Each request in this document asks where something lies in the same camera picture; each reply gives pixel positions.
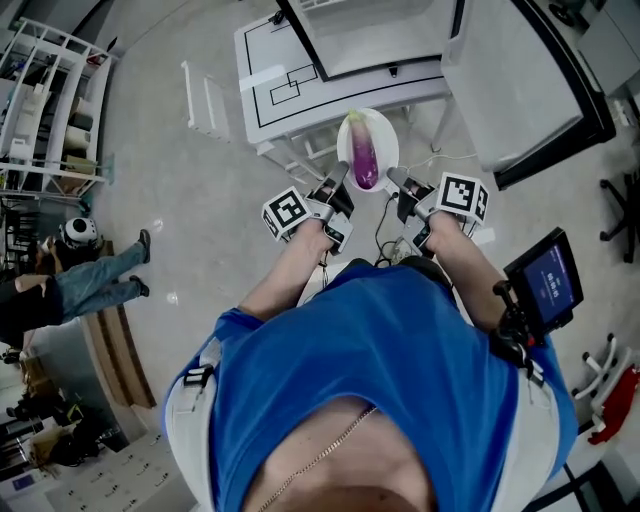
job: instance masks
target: white table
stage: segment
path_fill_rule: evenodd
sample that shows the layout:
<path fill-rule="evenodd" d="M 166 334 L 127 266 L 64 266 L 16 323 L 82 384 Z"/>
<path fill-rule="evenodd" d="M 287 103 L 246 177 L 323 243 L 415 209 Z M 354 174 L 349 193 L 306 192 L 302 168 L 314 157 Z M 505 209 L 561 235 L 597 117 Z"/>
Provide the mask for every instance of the white table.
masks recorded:
<path fill-rule="evenodd" d="M 350 108 L 381 110 L 445 98 L 447 108 L 432 141 L 439 147 L 454 105 L 439 61 L 404 64 L 396 78 L 379 69 L 323 82 L 286 19 L 273 25 L 263 18 L 239 29 L 235 47 L 248 141 L 271 142 L 317 178 L 321 172 L 296 152 L 291 137 L 335 123 Z"/>

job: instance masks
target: red object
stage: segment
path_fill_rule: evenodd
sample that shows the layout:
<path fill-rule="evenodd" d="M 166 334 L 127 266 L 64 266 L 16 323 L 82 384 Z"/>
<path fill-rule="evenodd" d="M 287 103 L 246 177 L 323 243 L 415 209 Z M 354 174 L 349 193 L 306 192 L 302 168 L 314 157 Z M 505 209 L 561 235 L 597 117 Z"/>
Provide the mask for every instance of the red object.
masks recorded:
<path fill-rule="evenodd" d="M 640 382 L 640 372 L 636 371 L 635 366 L 630 366 L 624 371 L 620 381 L 602 405 L 602 419 L 605 428 L 602 432 L 595 432 L 591 435 L 589 438 L 591 444 L 607 442 L 622 428 L 622 424 L 631 410 L 638 382 Z"/>

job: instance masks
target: white helmet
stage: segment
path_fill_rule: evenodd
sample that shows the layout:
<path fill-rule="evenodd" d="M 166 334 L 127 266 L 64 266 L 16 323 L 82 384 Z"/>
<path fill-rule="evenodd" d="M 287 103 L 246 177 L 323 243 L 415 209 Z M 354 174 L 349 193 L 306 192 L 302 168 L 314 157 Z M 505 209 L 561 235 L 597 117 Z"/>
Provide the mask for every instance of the white helmet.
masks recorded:
<path fill-rule="evenodd" d="M 60 225 L 62 241 L 72 249 L 98 247 L 98 228 L 92 219 L 76 217 Z"/>

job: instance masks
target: buckle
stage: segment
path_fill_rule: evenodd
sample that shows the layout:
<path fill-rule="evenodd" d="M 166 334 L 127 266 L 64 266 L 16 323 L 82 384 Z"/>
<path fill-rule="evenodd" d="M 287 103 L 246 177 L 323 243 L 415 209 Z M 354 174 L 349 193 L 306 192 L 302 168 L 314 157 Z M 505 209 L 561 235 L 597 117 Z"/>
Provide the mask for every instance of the buckle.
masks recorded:
<path fill-rule="evenodd" d="M 205 364 L 199 368 L 193 368 L 189 370 L 184 377 L 182 377 L 182 386 L 185 388 L 199 387 L 204 389 L 207 385 L 209 377 L 213 375 L 213 366 Z"/>

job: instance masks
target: white plate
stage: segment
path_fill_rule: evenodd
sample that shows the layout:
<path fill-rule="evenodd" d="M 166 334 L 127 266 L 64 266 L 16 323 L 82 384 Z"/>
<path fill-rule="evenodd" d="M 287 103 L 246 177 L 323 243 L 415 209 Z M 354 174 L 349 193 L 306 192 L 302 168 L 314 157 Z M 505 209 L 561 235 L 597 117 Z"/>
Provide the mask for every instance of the white plate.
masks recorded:
<path fill-rule="evenodd" d="M 351 146 L 351 127 L 348 118 L 345 117 L 340 125 L 338 132 L 338 140 L 336 141 L 336 149 L 338 152 L 338 160 L 344 160 L 351 166 L 347 179 L 358 190 L 363 192 L 378 192 L 387 186 L 389 178 L 387 178 L 387 169 L 389 167 L 397 167 L 400 160 L 400 146 L 398 145 L 398 136 L 391 126 L 389 120 L 377 110 L 371 108 L 361 108 L 358 110 L 364 114 L 365 123 L 371 134 L 373 147 L 376 150 L 376 160 L 378 161 L 378 182 L 369 190 L 365 190 L 358 185 L 355 174 L 353 173 L 353 148 Z"/>

